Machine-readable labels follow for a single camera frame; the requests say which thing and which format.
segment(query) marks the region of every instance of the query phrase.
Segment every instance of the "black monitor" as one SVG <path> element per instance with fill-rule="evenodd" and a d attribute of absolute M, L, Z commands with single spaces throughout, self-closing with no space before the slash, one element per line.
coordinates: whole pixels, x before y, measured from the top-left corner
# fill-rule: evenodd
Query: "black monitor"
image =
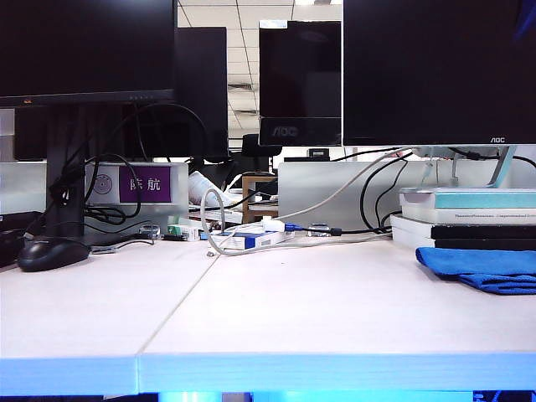
<path fill-rule="evenodd" d="M 6 1 L 0 106 L 167 99 L 173 0 Z"/>
<path fill-rule="evenodd" d="M 33 133 L 47 138 L 48 235 L 84 232 L 80 172 L 121 119 L 112 104 L 173 97 L 176 15 L 174 0 L 3 2 L 0 107 L 50 106 Z"/>
<path fill-rule="evenodd" d="M 202 126 L 171 106 L 139 116 L 142 144 L 148 157 L 227 157 L 227 33 L 225 28 L 178 28 L 175 33 L 175 98 L 193 111 Z M 133 112 L 126 108 L 126 114 Z M 126 126 L 125 152 L 142 157 L 137 121 Z"/>
<path fill-rule="evenodd" d="M 344 145 L 535 143 L 534 2 L 344 2 Z"/>
<path fill-rule="evenodd" d="M 261 28 L 260 144 L 341 145 L 341 24 Z"/>

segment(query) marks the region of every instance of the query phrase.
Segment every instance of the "aoc logo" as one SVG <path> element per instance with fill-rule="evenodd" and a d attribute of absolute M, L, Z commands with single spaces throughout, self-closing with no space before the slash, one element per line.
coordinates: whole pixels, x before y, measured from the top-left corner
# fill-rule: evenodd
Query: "aoc logo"
<path fill-rule="evenodd" d="M 273 136 L 278 138 L 283 137 L 298 137 L 300 131 L 294 126 L 278 126 L 273 131 Z"/>

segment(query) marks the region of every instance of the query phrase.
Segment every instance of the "gray partition panel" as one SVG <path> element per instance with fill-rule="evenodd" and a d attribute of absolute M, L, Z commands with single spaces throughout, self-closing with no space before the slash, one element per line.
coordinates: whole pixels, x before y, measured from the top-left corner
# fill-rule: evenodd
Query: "gray partition panel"
<path fill-rule="evenodd" d="M 379 205 L 380 218 L 400 209 L 398 190 L 402 187 L 418 187 L 421 184 L 427 161 L 409 162 L 400 175 L 395 188 L 386 194 Z M 279 166 L 279 215 L 286 215 L 316 204 L 333 194 L 354 174 L 365 168 L 368 162 L 288 162 Z M 484 186 L 492 176 L 496 161 L 458 162 L 457 177 L 459 185 L 466 187 Z M 347 230 L 366 229 L 359 215 L 359 195 L 368 175 L 380 164 L 368 170 L 347 190 L 330 203 L 310 213 L 298 215 L 291 222 L 309 225 L 326 223 L 333 228 Z M 365 198 L 365 212 L 368 221 L 376 225 L 374 213 L 376 198 L 391 186 L 394 177 L 402 167 L 397 162 L 376 175 L 368 186 Z M 430 176 L 425 180 L 426 187 L 448 186 L 451 183 L 452 161 L 433 161 Z M 503 183 L 508 187 L 510 175 Z"/>

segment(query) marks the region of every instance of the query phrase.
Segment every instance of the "cable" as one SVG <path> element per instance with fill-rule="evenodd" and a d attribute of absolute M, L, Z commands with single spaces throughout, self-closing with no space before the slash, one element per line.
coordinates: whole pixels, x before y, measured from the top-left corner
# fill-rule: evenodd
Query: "cable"
<path fill-rule="evenodd" d="M 240 229 L 243 229 L 244 227 L 247 227 L 247 226 L 253 226 L 253 225 L 258 225 L 258 224 L 246 224 L 246 225 L 241 225 L 241 226 L 237 226 L 235 228 L 233 228 L 233 231 L 231 232 L 231 234 L 229 236 L 227 236 L 223 242 L 221 242 L 219 245 L 217 245 L 215 242 L 214 242 L 214 239 L 212 238 L 212 235 L 210 234 L 209 232 L 209 226 L 207 225 L 207 220 L 204 216 L 204 205 L 205 205 L 205 202 L 206 202 L 206 199 L 207 199 L 207 196 L 209 194 L 213 193 L 216 198 L 218 199 L 218 203 L 219 203 L 219 206 L 220 206 L 220 210 L 222 212 L 222 227 L 224 227 L 224 202 L 223 200 L 221 199 L 221 197 L 219 196 L 218 192 L 215 191 L 213 188 L 209 188 L 204 194 L 203 194 L 203 199 L 202 199 L 202 202 L 201 202 L 201 225 L 203 226 L 203 230 L 204 232 L 207 234 L 207 239 L 210 243 L 210 245 L 212 246 L 212 248 L 219 254 L 221 255 L 227 255 L 227 256 L 237 256 L 237 255 L 248 255 L 248 254 L 254 254 L 254 253 L 257 253 L 257 252 L 260 252 L 260 251 L 265 251 L 265 250 L 272 250 L 272 249 L 283 249 L 283 248 L 308 248 L 308 247 L 317 247 L 319 245 L 340 245 L 340 244 L 354 244 L 354 243 L 363 243 L 363 242 L 366 242 L 366 241 L 370 241 L 370 240 L 378 240 L 378 239 L 383 239 L 383 238 L 386 238 L 386 237 L 390 237 L 390 234 L 386 234 L 386 233 L 383 233 L 383 234 L 375 234 L 373 236 L 369 236 L 369 237 L 366 237 L 366 238 L 363 238 L 363 239 L 352 239 L 352 240 L 328 240 L 328 241 L 320 241 L 320 242 L 315 242 L 315 243 L 311 243 L 311 244 L 290 244 L 290 243 L 280 243 L 280 244 L 277 244 L 277 245 L 265 245 L 265 246 L 261 246 L 261 247 L 257 247 L 257 248 L 254 248 L 254 249 L 248 249 L 248 250 L 236 250 L 236 251 L 227 251 L 226 249 L 220 247 L 222 246 L 226 241 L 228 241 L 231 237 L 233 237 L 235 235 L 235 233 L 238 232 L 238 230 Z"/>
<path fill-rule="evenodd" d="M 355 152 L 355 153 L 353 153 L 351 155 L 345 155 L 344 157 L 340 157 L 338 159 L 333 159 L 332 162 L 340 162 L 340 161 L 343 161 L 345 159 L 349 159 L 350 157 L 358 157 L 360 155 L 366 155 L 368 153 L 393 151 L 395 149 L 396 148 L 385 148 L 385 149 L 373 149 L 373 150 L 370 150 L 370 151 Z"/>
<path fill-rule="evenodd" d="M 459 155 L 462 155 L 462 156 L 466 157 L 467 159 L 471 159 L 472 161 L 478 161 L 478 160 L 488 161 L 488 160 L 492 160 L 492 159 L 493 160 L 500 159 L 500 157 L 487 157 L 487 156 L 481 155 L 480 153 L 477 153 L 477 152 L 464 152 L 461 149 L 454 148 L 454 147 L 450 147 L 449 149 L 451 151 L 459 154 Z M 529 163 L 533 168 L 536 168 L 536 162 L 533 161 L 532 159 L 527 158 L 527 157 L 520 157 L 518 155 L 514 155 L 513 159 L 517 159 L 519 161 Z"/>
<path fill-rule="evenodd" d="M 100 222 L 103 222 L 103 223 L 106 223 L 106 224 L 121 225 L 121 224 L 124 224 L 127 219 L 134 218 L 134 217 L 138 216 L 138 214 L 142 210 L 142 194 L 141 194 L 142 189 L 140 187 L 140 183 L 138 182 L 138 177 L 136 175 L 136 171 L 134 170 L 134 167 L 131 165 L 130 162 L 128 162 L 121 155 L 117 155 L 116 153 L 104 153 L 104 154 L 99 155 L 98 157 L 93 157 L 93 158 L 89 159 L 86 162 L 86 164 L 89 164 L 91 162 L 95 163 L 95 165 L 93 167 L 93 176 L 91 178 L 90 187 L 88 189 L 88 193 L 85 196 L 86 198 L 89 198 L 89 194 L 91 194 L 91 192 L 93 191 L 93 188 L 95 187 L 95 181 L 96 181 L 96 178 L 97 178 L 96 172 L 97 172 L 97 170 L 99 168 L 99 158 L 100 157 L 117 157 L 123 163 L 125 163 L 125 165 L 128 167 L 128 169 L 129 169 L 129 171 L 130 171 L 130 173 L 132 175 L 132 180 L 134 180 L 134 186 L 136 187 L 136 198 L 137 198 L 136 210 L 134 211 L 134 213 L 127 215 L 123 211 L 121 211 L 120 209 L 116 209 L 116 208 L 111 208 L 111 207 L 101 208 L 101 207 L 92 207 L 92 206 L 87 206 L 86 205 L 86 207 L 85 207 L 85 216 L 87 216 L 88 218 L 99 220 Z M 117 212 L 117 214 L 109 214 L 107 212 L 103 212 L 103 211 L 106 211 L 106 210 L 112 210 L 114 212 Z M 111 221 L 110 217 L 119 218 L 120 221 L 119 222 Z"/>
<path fill-rule="evenodd" d="M 367 219 L 367 216 L 365 215 L 365 209 L 364 209 L 364 200 L 365 200 L 365 194 L 367 193 L 367 188 L 369 187 L 368 185 L 370 184 L 370 182 L 372 181 L 374 176 L 376 176 L 382 170 L 388 168 L 390 165 L 392 165 L 394 163 L 397 163 L 399 161 L 402 161 L 402 160 L 406 159 L 410 155 L 413 155 L 413 152 L 407 153 L 406 155 L 404 155 L 402 157 L 397 157 L 396 159 L 392 160 L 391 162 L 388 162 L 388 163 L 384 164 L 382 167 L 379 167 L 374 172 L 372 172 L 372 174 L 370 174 L 370 176 L 367 177 L 367 180 L 365 181 L 365 183 L 363 185 L 363 188 L 361 190 L 361 195 L 359 196 L 359 213 L 361 215 L 361 219 L 365 223 L 365 226 L 367 226 L 369 229 L 373 229 L 373 226 L 369 223 L 369 220 Z"/>
<path fill-rule="evenodd" d="M 389 157 L 393 154 L 396 154 L 398 152 L 403 152 L 403 151 L 408 151 L 410 150 L 411 148 L 410 147 L 403 147 L 403 148 L 397 148 L 397 149 L 394 149 L 393 151 L 390 151 L 388 153 L 385 153 L 384 155 L 382 155 L 381 157 L 377 157 L 376 159 L 374 159 L 371 163 L 369 163 L 365 168 L 363 168 L 361 171 L 359 171 L 358 173 L 356 173 L 353 177 L 351 177 L 339 190 L 337 190 L 335 193 L 333 193 L 331 196 L 329 196 L 328 198 L 324 199 L 323 201 L 321 201 L 320 203 L 317 203 L 317 204 L 314 204 L 313 206 L 309 207 L 309 208 L 306 208 L 306 209 L 303 209 L 301 211 L 297 211 L 297 212 L 294 212 L 292 214 L 287 214 L 287 215 L 283 215 L 283 216 L 280 216 L 278 217 L 277 219 L 279 220 L 283 220 L 283 219 L 288 219 L 288 218 L 291 218 L 293 216 L 297 216 L 297 215 L 301 215 L 301 214 L 306 214 L 307 212 L 310 212 L 310 211 L 313 211 L 314 209 L 318 209 L 320 207 L 322 207 L 323 205 L 329 203 L 332 199 L 334 199 L 335 197 L 337 197 L 340 193 L 342 193 L 344 190 L 346 190 L 348 187 L 350 187 L 352 185 L 353 182 L 355 182 L 358 178 L 360 178 L 361 176 L 363 176 L 365 174 L 365 172 L 367 172 L 372 166 L 376 165 L 378 162 L 382 161 L 383 159 L 385 159 L 386 157 Z"/>
<path fill-rule="evenodd" d="M 376 203 L 374 204 L 374 212 L 376 213 L 376 219 L 378 220 L 378 226 L 379 227 L 383 226 L 381 224 L 381 219 L 379 218 L 379 202 L 381 201 L 381 199 L 384 197 L 385 194 L 387 194 L 389 191 L 391 191 L 394 188 L 394 186 L 396 186 L 396 183 L 399 181 L 400 175 L 402 174 L 404 169 L 406 169 L 408 164 L 409 164 L 408 161 L 404 161 L 404 166 L 401 167 L 399 172 L 396 174 L 396 177 L 394 178 L 394 181 L 393 181 L 393 184 L 391 184 L 391 187 L 387 188 L 383 193 L 381 193 L 376 198 Z"/>
<path fill-rule="evenodd" d="M 401 152 L 400 149 L 408 150 L 409 148 L 386 148 L 386 149 L 377 149 L 377 150 L 371 150 L 371 151 L 361 151 L 361 152 L 353 153 L 352 155 L 348 155 L 347 157 L 340 157 L 339 159 L 334 159 L 331 162 L 339 162 L 339 161 L 342 161 L 344 159 L 348 159 L 350 157 L 356 157 L 358 155 L 364 155 L 364 154 L 367 154 L 367 153 L 388 152 L 388 151 L 394 151 L 394 150 L 398 150 L 398 152 Z M 232 209 L 232 208 L 238 207 L 239 205 L 243 204 L 244 202 L 246 202 L 248 199 L 250 199 L 254 195 L 256 195 L 258 193 L 261 193 L 262 190 L 264 190 L 265 188 L 270 187 L 273 183 L 277 183 L 277 178 L 275 178 L 271 182 L 265 183 L 264 185 L 260 186 L 260 188 L 257 191 L 251 193 L 246 198 L 241 199 L 239 202 L 226 206 L 225 209 Z M 217 211 L 218 209 L 219 209 L 219 207 L 209 207 L 209 208 L 206 208 L 205 210 L 207 210 L 207 211 Z M 200 209 L 190 209 L 189 210 L 189 212 L 199 212 L 199 211 L 200 211 Z"/>
<path fill-rule="evenodd" d="M 122 243 L 120 245 L 116 246 L 116 250 L 122 249 L 126 245 L 133 245 L 134 243 L 143 243 L 144 245 L 154 245 L 154 240 L 147 241 L 147 240 L 130 240 L 125 243 Z"/>
<path fill-rule="evenodd" d="M 380 226 L 385 226 L 385 222 L 387 221 L 387 219 L 390 218 L 391 215 L 400 215 L 400 214 L 402 214 L 402 211 L 389 212 L 388 214 L 386 214 L 386 215 L 382 218 L 382 220 L 381 220 L 381 222 L 380 222 Z"/>
<path fill-rule="evenodd" d="M 56 227 L 56 226 L 61 226 L 62 224 L 77 224 L 77 225 L 82 225 L 82 226 L 85 226 L 85 227 L 88 227 L 88 228 L 92 228 L 93 230 L 96 230 L 97 232 L 101 232 L 101 233 L 104 233 L 106 235 L 117 235 L 121 232 L 124 232 L 125 230 L 129 230 L 135 226 L 138 226 L 139 224 L 146 224 L 146 223 L 150 223 L 151 220 L 142 220 L 140 222 L 136 222 L 135 224 L 131 224 L 123 229 L 119 229 L 119 230 L 116 230 L 116 231 L 109 231 L 109 230 L 103 230 L 103 229 L 100 229 L 100 228 L 97 228 L 91 224 L 87 224 L 85 222 L 76 222 L 74 220 L 72 221 L 65 221 L 65 222 L 59 222 L 58 224 L 53 224 L 52 226 L 50 227 Z"/>
<path fill-rule="evenodd" d="M 266 188 L 269 188 L 272 184 L 277 183 L 277 180 L 278 180 L 278 178 L 274 178 L 273 180 L 269 181 L 268 183 L 264 183 L 262 186 L 259 187 L 258 190 L 254 191 L 253 193 L 251 193 L 247 197 L 241 199 L 240 201 L 238 201 L 238 202 L 236 202 L 234 204 L 224 206 L 224 209 L 232 209 L 232 208 L 238 207 L 239 205 L 245 203 L 248 199 L 250 199 L 251 197 L 255 196 L 256 194 L 262 193 L 263 190 L 265 190 Z M 205 211 L 218 211 L 218 210 L 219 210 L 219 207 L 205 208 Z M 201 208 L 196 208 L 196 209 L 190 209 L 189 210 L 189 212 L 200 212 L 200 211 L 201 211 Z"/>
<path fill-rule="evenodd" d="M 149 162 L 149 158 L 147 157 L 147 153 L 145 152 L 145 147 L 143 146 L 143 140 L 142 140 L 142 125 L 140 124 L 140 114 L 137 113 L 138 107 L 137 104 L 134 104 L 134 111 L 136 112 L 136 134 L 137 134 L 137 143 L 140 146 L 140 149 L 142 150 L 143 160 L 145 162 Z"/>
<path fill-rule="evenodd" d="M 384 231 L 387 229 L 391 229 L 391 227 L 386 228 L 373 228 L 373 229 L 361 229 L 361 230 L 342 230 L 339 228 L 331 228 L 331 229 L 311 229 L 311 228 L 304 228 L 300 226 L 299 224 L 285 224 L 285 231 L 286 232 L 312 232 L 312 233 L 324 233 L 326 235 L 331 235 L 333 237 L 340 237 L 342 235 L 364 235 L 367 233 L 373 233 L 376 231 Z"/>
<path fill-rule="evenodd" d="M 514 155 L 514 159 L 517 159 L 519 161 L 524 161 L 526 163 L 530 163 L 534 168 L 536 168 L 536 162 L 532 159 L 528 159 L 527 157 L 519 157 L 518 155 Z"/>
<path fill-rule="evenodd" d="M 104 151 L 106 151 L 106 149 L 108 148 L 108 146 L 111 144 L 112 141 L 115 140 L 116 138 L 116 135 L 121 132 L 121 129 L 123 128 L 123 126 L 127 123 L 129 123 L 130 121 L 132 121 L 134 118 L 136 118 L 136 116 L 138 116 L 139 114 L 143 113 L 144 111 L 147 111 L 147 110 L 151 110 L 152 108 L 157 108 L 157 107 L 164 107 L 164 106 L 169 106 L 169 107 L 172 107 L 172 108 L 175 108 L 175 109 L 178 109 L 182 112 L 186 112 L 188 113 L 191 117 L 194 118 L 194 120 L 198 123 L 198 125 L 201 127 L 202 129 L 202 133 L 203 133 L 203 138 L 204 138 L 204 143 L 206 143 L 207 141 L 207 137 L 208 137 L 208 132 L 207 132 L 207 127 L 204 125 L 203 121 L 199 118 L 199 116 L 194 112 L 192 111 L 191 109 L 187 108 L 186 106 L 182 106 L 182 105 L 179 105 L 177 103 L 152 103 L 151 105 L 146 105 L 146 106 L 143 106 L 141 108 L 139 108 L 137 111 L 135 111 L 134 113 L 131 113 L 129 116 L 125 117 L 122 121 L 120 121 L 117 126 L 113 129 L 113 131 L 111 132 L 111 134 L 109 135 L 109 140 L 108 142 L 105 144 L 104 146 Z M 87 147 L 87 145 L 90 143 L 90 141 L 93 139 L 93 137 L 95 136 L 95 133 L 92 133 L 89 137 L 86 138 L 86 140 L 76 149 L 76 151 L 70 156 L 70 158 L 67 160 L 67 162 L 65 163 L 65 166 L 68 166 L 71 162 L 73 162 L 73 160 L 75 159 L 75 157 L 80 153 L 82 152 L 82 150 Z"/>

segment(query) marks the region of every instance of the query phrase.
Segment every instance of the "ceiling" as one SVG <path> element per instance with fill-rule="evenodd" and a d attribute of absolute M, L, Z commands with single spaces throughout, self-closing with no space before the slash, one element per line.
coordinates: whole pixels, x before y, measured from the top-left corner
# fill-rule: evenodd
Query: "ceiling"
<path fill-rule="evenodd" d="M 339 21 L 342 14 L 342 6 L 329 0 L 178 0 L 178 5 L 179 27 L 227 28 L 228 84 L 251 85 L 229 87 L 229 139 L 259 130 L 259 21 Z"/>

